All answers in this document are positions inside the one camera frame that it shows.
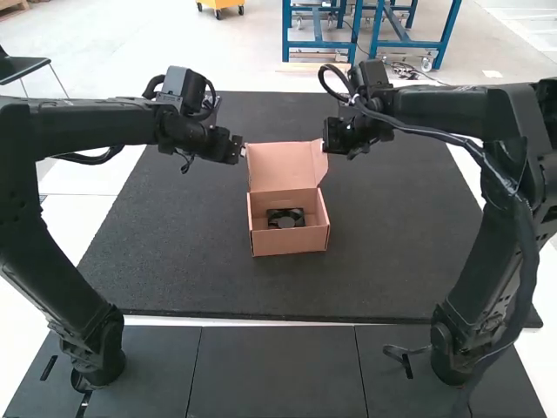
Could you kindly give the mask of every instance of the caster wheel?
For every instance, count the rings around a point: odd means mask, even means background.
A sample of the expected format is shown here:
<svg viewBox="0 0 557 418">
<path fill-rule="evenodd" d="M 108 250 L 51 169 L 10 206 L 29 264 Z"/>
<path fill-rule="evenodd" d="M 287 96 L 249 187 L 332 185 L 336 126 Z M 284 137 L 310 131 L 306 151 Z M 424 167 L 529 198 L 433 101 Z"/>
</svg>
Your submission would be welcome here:
<svg viewBox="0 0 557 418">
<path fill-rule="evenodd" d="M 428 57 L 421 58 L 421 70 L 423 72 L 429 72 L 433 68 L 432 61 Z"/>
</svg>

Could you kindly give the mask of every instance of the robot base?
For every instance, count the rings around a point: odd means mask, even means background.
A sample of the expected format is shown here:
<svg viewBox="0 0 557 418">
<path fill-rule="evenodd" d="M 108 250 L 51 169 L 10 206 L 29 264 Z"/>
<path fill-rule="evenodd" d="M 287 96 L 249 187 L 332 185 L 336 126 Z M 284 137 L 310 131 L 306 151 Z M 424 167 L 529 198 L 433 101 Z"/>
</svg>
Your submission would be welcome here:
<svg viewBox="0 0 557 418">
<path fill-rule="evenodd" d="M 427 354 L 412 379 L 384 344 L 422 347 L 427 326 L 126 327 L 127 367 L 108 388 L 80 394 L 56 335 L 46 339 L 4 417 L 449 417 L 459 391 Z M 486 374 L 458 418 L 545 414 L 514 349 Z"/>
</svg>

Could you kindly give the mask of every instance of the wooden pallet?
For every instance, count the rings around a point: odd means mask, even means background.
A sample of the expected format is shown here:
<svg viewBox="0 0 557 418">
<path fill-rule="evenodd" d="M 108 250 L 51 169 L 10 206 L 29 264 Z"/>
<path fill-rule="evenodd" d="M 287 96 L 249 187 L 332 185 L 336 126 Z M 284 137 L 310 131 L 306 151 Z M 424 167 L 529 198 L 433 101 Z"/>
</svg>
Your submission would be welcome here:
<svg viewBox="0 0 557 418">
<path fill-rule="evenodd" d="M 29 10 L 27 0 L 0 0 L 0 22 Z"/>
<path fill-rule="evenodd" d="M 281 63 L 276 72 L 293 72 L 298 74 L 317 74 L 323 64 L 333 64 L 345 74 L 350 70 L 349 63 Z"/>
</svg>

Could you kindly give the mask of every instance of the rubber mat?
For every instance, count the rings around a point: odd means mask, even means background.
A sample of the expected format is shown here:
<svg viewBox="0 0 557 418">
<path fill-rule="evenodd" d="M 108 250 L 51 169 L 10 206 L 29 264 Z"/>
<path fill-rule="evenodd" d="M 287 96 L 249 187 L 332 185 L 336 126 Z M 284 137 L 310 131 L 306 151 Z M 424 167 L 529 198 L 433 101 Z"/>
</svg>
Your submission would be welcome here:
<svg viewBox="0 0 557 418">
<path fill-rule="evenodd" d="M 326 94 L 224 92 L 218 124 L 247 142 L 322 136 Z M 329 157 L 325 253 L 253 258 L 247 168 L 148 147 L 79 268 L 128 314 L 427 323 L 464 266 L 481 210 L 445 145 L 397 134 Z M 540 327 L 533 310 L 530 327 Z"/>
</svg>

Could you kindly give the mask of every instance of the metal frame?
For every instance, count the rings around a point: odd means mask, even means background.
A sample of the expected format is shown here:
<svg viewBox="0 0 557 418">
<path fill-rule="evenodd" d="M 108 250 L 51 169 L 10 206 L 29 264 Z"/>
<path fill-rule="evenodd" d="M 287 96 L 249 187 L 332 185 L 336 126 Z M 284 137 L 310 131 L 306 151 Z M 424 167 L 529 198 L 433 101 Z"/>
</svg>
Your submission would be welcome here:
<svg viewBox="0 0 557 418">
<path fill-rule="evenodd" d="M 342 22 L 346 13 L 346 0 L 340 0 L 337 6 L 337 0 L 332 0 L 331 7 L 323 6 L 292 6 L 291 0 L 283 0 L 282 2 L 282 61 L 287 63 L 290 60 L 291 48 L 315 48 L 315 49 L 335 49 L 348 50 L 348 62 L 354 64 L 356 57 L 356 44 L 358 42 L 359 26 L 362 16 L 363 0 L 356 0 L 356 9 L 354 13 L 354 25 L 352 26 L 352 35 L 349 42 L 341 41 L 324 41 L 323 32 L 321 30 L 322 11 L 336 13 L 338 17 L 337 29 L 342 28 Z M 289 41 L 288 29 L 292 27 L 293 11 L 310 11 L 313 20 L 313 41 Z"/>
<path fill-rule="evenodd" d="M 446 47 L 449 44 L 449 39 L 453 33 L 454 23 L 456 22 L 456 17 L 459 14 L 460 4 L 462 0 L 453 0 L 451 9 L 449 10 L 448 17 L 445 23 L 445 29 L 443 30 L 443 35 L 441 35 L 440 41 L 414 41 L 412 40 L 406 31 L 406 29 L 411 29 L 413 25 L 414 16 L 416 13 L 416 8 L 418 6 L 418 0 L 412 0 L 410 6 L 397 6 L 396 0 L 377 0 L 376 4 L 367 4 L 362 6 L 364 10 L 382 10 L 381 13 L 376 12 L 375 18 L 373 20 L 373 31 L 372 31 L 372 41 L 369 50 L 369 57 L 377 57 L 377 49 L 380 46 L 388 48 L 425 48 L 428 50 L 436 50 L 437 57 L 433 60 L 433 69 L 438 70 L 443 62 L 443 57 L 445 56 Z M 409 16 L 406 20 L 406 27 L 402 26 L 399 18 L 394 14 L 394 11 L 408 11 Z M 381 40 L 379 39 L 379 30 L 381 22 L 383 20 L 383 13 L 385 13 L 386 18 L 393 27 L 399 41 Z"/>
<path fill-rule="evenodd" d="M 58 84 L 60 84 L 60 87 L 62 87 L 62 90 L 64 91 L 64 94 L 66 95 L 66 98 L 70 98 L 70 96 L 68 96 L 68 92 L 64 88 L 64 85 L 60 81 L 60 78 L 58 77 L 58 75 L 54 71 L 54 68 L 52 67 L 52 64 L 49 64 L 49 67 L 50 67 L 50 70 L 52 71 L 52 74 L 54 74 L 54 77 L 58 81 Z M 21 86 L 23 88 L 23 92 L 25 93 L 25 97 L 29 98 L 29 94 L 27 93 L 27 89 L 25 88 L 25 84 L 23 83 L 23 77 L 19 78 L 19 83 L 21 84 Z"/>
</svg>

